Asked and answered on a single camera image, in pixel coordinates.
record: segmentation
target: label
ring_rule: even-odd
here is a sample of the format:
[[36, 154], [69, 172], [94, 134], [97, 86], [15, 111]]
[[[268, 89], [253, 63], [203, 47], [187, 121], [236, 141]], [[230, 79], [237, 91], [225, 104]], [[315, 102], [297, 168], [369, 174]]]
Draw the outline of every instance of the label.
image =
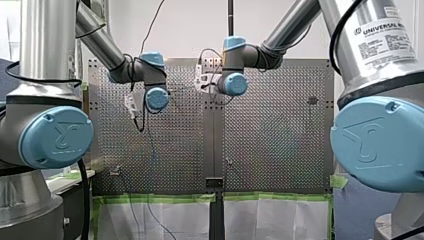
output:
[[366, 68], [391, 62], [416, 60], [415, 52], [400, 19], [385, 18], [362, 25], [354, 32], [359, 56]]
[[396, 7], [384, 7], [388, 18], [400, 18], [399, 10]]

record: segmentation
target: metal frame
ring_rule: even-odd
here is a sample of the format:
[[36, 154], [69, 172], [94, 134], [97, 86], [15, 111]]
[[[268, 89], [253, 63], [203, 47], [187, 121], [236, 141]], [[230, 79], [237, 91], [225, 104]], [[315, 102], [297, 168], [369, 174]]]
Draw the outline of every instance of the metal frame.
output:
[[[230, 192], [252, 192], [252, 191], [266, 191], [266, 192], [285, 192], [285, 193], [301, 193], [301, 194], [325, 194], [325, 193], [331, 193], [331, 187], [330, 187], [330, 180], [329, 180], [329, 176], [333, 174], [333, 153], [332, 153], [332, 149], [331, 149], [331, 144], [330, 144], [330, 130], [332, 127], [332, 123], [333, 123], [333, 118], [334, 118], [334, 72], [332, 70], [332, 68], [329, 66], [329, 62], [327, 60], [323, 60], [323, 59], [290, 59], [290, 60], [286, 60], [283, 63], [283, 68], [287, 68], [289, 69], [290, 67], [299, 67], [301, 66], [302, 68], [304, 67], [305, 69], [307, 69], [308, 67], [319, 67], [321, 68], [321, 70], [325, 71], [325, 79], [327, 79], [327, 81], [324, 83], [325, 84], [325, 88], [322, 89], [323, 90], [323, 94], [325, 95], [325, 99], [319, 99], [319, 106], [321, 108], [324, 108], [324, 119], [323, 119], [323, 123], [324, 123], [324, 136], [323, 138], [325, 139], [325, 142], [321, 145], [323, 146], [323, 154], [324, 154], [324, 159], [319, 159], [321, 161], [323, 161], [323, 181], [322, 181], [322, 186], [320, 187], [314, 187], [314, 188], [257, 188], [257, 187], [240, 187], [237, 189], [234, 189], [231, 187], [231, 184], [226, 184], [228, 185], [226, 191], [230, 191]], [[221, 121], [219, 119], [217, 119], [217, 123], [216, 125], [222, 124], [222, 132], [225, 131], [225, 114], [222, 115], [221, 117]], [[216, 145], [217, 146], [222, 146], [219, 145], [219, 141], [222, 142], [222, 134], [217, 134], [216, 135], [218, 138], [216, 139]]]
[[[193, 79], [194, 79], [194, 68], [196, 65], [197, 59], [168, 59], [168, 66], [193, 66]], [[102, 179], [102, 175], [120, 175], [120, 170], [117, 169], [116, 172], [113, 171], [102, 171], [105, 170], [103, 164], [103, 159], [99, 151], [99, 141], [98, 141], [98, 121], [99, 121], [99, 112], [98, 104], [101, 100], [99, 98], [99, 81], [105, 81], [106, 79], [101, 79], [99, 72], [99, 62], [92, 59], [89, 62], [89, 95], [90, 95], [90, 118], [94, 123], [95, 129], [95, 141], [91, 150], [91, 160], [92, 167], [94, 170], [100, 171], [97, 178], [94, 181], [99, 181]], [[302, 66], [302, 67], [325, 67], [327, 68], [325, 82], [325, 119], [324, 119], [324, 174], [323, 174], [323, 186], [321, 188], [314, 189], [260, 189], [261, 191], [272, 191], [272, 192], [291, 192], [291, 193], [331, 193], [329, 176], [333, 173], [333, 154], [330, 145], [330, 129], [333, 122], [334, 115], [334, 73], [330, 68], [327, 60], [286, 60], [284, 62], [285, 67], [291, 66]], [[225, 102], [226, 99], [218, 97], [216, 101]], [[226, 191], [224, 189], [224, 178], [225, 178], [225, 169], [223, 162], [223, 151], [224, 151], [224, 132], [225, 132], [225, 106], [215, 104], [215, 101], [212, 101], [210, 96], [203, 95], [202, 104], [199, 106], [202, 108], [203, 116], [203, 186], [206, 193], [216, 194], [216, 201], [210, 204], [210, 239], [225, 239], [225, 226], [224, 226], [224, 201], [223, 193]], [[245, 191], [254, 191], [254, 189], [246, 189]], [[122, 192], [116, 191], [110, 194], [121, 194]], [[181, 191], [167, 191], [166, 194], [192, 194], [198, 192], [181, 192]]]

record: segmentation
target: white wall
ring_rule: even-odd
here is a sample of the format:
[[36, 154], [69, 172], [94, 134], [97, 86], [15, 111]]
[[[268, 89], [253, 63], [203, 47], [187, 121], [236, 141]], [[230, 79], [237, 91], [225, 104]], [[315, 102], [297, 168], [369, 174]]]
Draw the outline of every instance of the white wall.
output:
[[[137, 55], [142, 40], [161, 0], [110, 0], [111, 31], [124, 52]], [[424, 3], [395, 0], [412, 40], [418, 43], [418, 12], [424, 21]], [[294, 0], [235, 0], [235, 34], [260, 44], [288, 11]], [[222, 49], [227, 36], [227, 0], [166, 0], [155, 22], [145, 50], [160, 51], [165, 57], [198, 57], [206, 47]], [[424, 39], [424, 29], [420, 31]], [[417, 48], [424, 61], [424, 43]], [[328, 58], [329, 35], [322, 16], [308, 36], [287, 58]], [[335, 80], [335, 97], [341, 79]]]

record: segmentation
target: metal pole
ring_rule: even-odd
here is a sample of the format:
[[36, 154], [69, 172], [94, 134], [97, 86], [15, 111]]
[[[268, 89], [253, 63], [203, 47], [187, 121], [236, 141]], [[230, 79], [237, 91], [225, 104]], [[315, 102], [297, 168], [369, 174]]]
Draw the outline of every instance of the metal pole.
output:
[[228, 0], [228, 36], [234, 35], [234, 0]]
[[22, 0], [21, 76], [74, 77], [75, 11], [75, 1]]

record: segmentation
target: logo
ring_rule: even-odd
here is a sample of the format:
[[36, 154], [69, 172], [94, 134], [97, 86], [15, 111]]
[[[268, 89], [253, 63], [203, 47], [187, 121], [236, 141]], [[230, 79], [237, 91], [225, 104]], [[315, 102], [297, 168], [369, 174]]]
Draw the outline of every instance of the logo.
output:
[[384, 118], [375, 118], [359, 122], [343, 129], [343, 136], [350, 140], [351, 146], [355, 148], [356, 160], [362, 163], [371, 163], [377, 160], [378, 152], [374, 149], [376, 136], [384, 129], [382, 122]]
[[355, 30], [355, 35], [359, 35], [359, 34], [361, 34], [362, 33], [362, 28], [357, 28], [356, 30]]
[[58, 138], [56, 139], [56, 148], [57, 149], [68, 149], [70, 147], [67, 139], [70, 135], [78, 133], [81, 129], [81, 124], [78, 123], [59, 123], [56, 126], [56, 131], [59, 133]]

